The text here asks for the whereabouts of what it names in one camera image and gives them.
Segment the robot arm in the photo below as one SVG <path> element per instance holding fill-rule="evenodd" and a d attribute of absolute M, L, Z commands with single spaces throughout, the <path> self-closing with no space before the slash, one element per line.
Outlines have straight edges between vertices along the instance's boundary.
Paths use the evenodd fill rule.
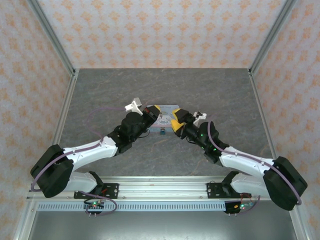
<path fill-rule="evenodd" d="M 219 139 L 219 132 L 214 124 L 210 123 L 210 137 L 218 146 L 215 147 L 208 135 L 208 122 L 203 122 L 198 127 L 199 119 L 204 119 L 204 113 L 196 112 L 194 115 L 184 109 L 176 109 L 173 112 L 175 119 L 171 121 L 174 133 L 181 139 L 188 138 L 204 150 L 207 160 L 213 164 L 239 170 L 232 171 L 219 185 L 215 186 L 217 195 L 223 191 L 225 196 L 232 193 L 251 193 L 263 197 L 270 197 L 279 207 L 292 210 L 297 204 L 297 197 L 289 185 L 270 166 L 276 168 L 293 186 L 299 196 L 307 188 L 306 181 L 284 157 L 277 159 L 262 158 L 241 152 Z"/>
<path fill-rule="evenodd" d="M 111 133 L 102 140 L 91 142 L 82 146 L 62 149 L 58 144 L 50 146 L 40 160 L 31 169 L 31 175 L 35 179 L 47 165 L 60 160 L 43 172 L 37 180 L 46 198 L 51 198 L 62 191 L 83 191 L 99 195 L 103 182 L 94 172 L 74 172 L 78 168 L 102 158 L 111 158 L 126 152 L 132 147 L 141 134 L 157 120 L 160 109 L 153 105 L 140 111 L 139 98 L 125 107 L 129 112 Z"/>

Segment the orange floral wallpaper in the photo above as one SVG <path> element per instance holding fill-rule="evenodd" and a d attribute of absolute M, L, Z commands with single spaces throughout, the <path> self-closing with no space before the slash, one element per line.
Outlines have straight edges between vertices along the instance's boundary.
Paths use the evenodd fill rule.
<path fill-rule="evenodd" d="M 254 75 L 276 150 L 308 183 L 303 202 L 315 236 L 320 236 L 319 13 L 318 2 L 298 1 Z"/>
<path fill-rule="evenodd" d="M 0 1 L 0 232 L 11 240 L 70 76 L 26 0 Z"/>
<path fill-rule="evenodd" d="M 75 68 L 249 68 L 285 0 L 39 0 Z"/>

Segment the patterned wallpaper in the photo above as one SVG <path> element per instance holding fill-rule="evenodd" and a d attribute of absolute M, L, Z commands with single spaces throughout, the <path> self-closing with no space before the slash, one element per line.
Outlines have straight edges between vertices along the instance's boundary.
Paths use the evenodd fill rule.
<path fill-rule="evenodd" d="M 30 169 L 51 144 L 69 79 L 27 1 L 0 1 L 2 240 L 13 239 Z"/>
<path fill-rule="evenodd" d="M 299 0 L 258 73 L 263 111 L 277 153 L 308 183 L 303 202 L 320 236 L 320 4 Z"/>
<path fill-rule="evenodd" d="M 248 68 L 285 0 L 39 0 L 75 68 Z"/>

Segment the wall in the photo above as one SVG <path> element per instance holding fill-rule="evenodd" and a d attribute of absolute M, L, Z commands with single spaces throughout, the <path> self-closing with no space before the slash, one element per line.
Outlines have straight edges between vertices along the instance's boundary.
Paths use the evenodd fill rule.
<path fill-rule="evenodd" d="M 308 183 L 303 202 L 320 236 L 320 5 L 299 0 L 254 75 L 271 138 Z"/>
<path fill-rule="evenodd" d="M 0 1 L 1 239 L 13 239 L 30 169 L 51 144 L 69 79 L 27 1 Z"/>
<path fill-rule="evenodd" d="M 76 68 L 248 68 L 285 0 L 39 0 Z"/>

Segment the gray marble floor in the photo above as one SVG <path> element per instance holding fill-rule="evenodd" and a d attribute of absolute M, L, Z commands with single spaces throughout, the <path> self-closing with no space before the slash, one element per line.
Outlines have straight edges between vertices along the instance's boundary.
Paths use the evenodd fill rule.
<path fill-rule="evenodd" d="M 145 105 L 179 105 L 207 113 L 231 146 L 271 157 L 267 137 L 246 69 L 81 69 L 63 129 L 60 146 L 75 147 L 98 139 L 85 125 L 99 107 L 124 107 L 139 97 Z M 121 123 L 124 111 L 97 112 L 92 128 L 106 135 Z M 203 150 L 173 133 L 151 133 L 116 157 L 79 169 L 100 176 L 226 175 L 230 169 L 209 163 Z"/>

